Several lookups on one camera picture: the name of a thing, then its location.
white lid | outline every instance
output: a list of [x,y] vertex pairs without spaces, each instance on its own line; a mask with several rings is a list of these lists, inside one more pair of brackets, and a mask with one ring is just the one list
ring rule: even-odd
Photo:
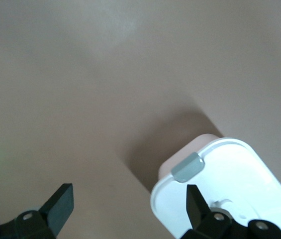
[[190,144],[173,156],[184,160],[156,184],[151,195],[152,211],[175,238],[191,229],[186,212],[188,184],[198,186],[209,207],[227,210],[243,226],[262,219],[281,229],[281,184],[249,145],[221,138],[194,154]]

gray button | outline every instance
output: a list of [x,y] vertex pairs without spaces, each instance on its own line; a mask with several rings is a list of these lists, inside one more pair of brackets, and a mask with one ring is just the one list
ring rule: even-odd
[[204,160],[194,152],[185,158],[182,162],[177,164],[171,173],[173,177],[180,183],[186,182],[204,168]]

white container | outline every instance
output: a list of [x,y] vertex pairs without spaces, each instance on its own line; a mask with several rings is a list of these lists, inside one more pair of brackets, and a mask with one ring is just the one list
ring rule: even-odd
[[189,229],[187,185],[197,185],[211,208],[227,210],[243,226],[253,219],[281,229],[281,184],[256,152],[233,138],[212,141],[194,153],[192,141],[169,160],[180,161],[151,194],[155,216],[175,238]]

screw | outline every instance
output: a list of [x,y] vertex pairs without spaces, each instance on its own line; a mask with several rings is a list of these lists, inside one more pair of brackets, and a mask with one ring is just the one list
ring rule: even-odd
[[217,219],[218,221],[224,220],[224,216],[221,213],[214,214],[214,218]]
[[32,216],[33,216],[32,213],[25,214],[25,215],[23,216],[23,220],[28,220],[28,219],[30,219]]
[[255,225],[261,230],[267,230],[269,228],[264,222],[256,222]]

beige surface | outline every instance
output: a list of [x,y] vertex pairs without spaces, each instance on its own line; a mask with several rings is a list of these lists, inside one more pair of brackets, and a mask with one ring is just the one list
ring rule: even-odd
[[171,238],[146,189],[202,133],[281,181],[281,1],[0,1],[2,223],[72,182],[60,239]]

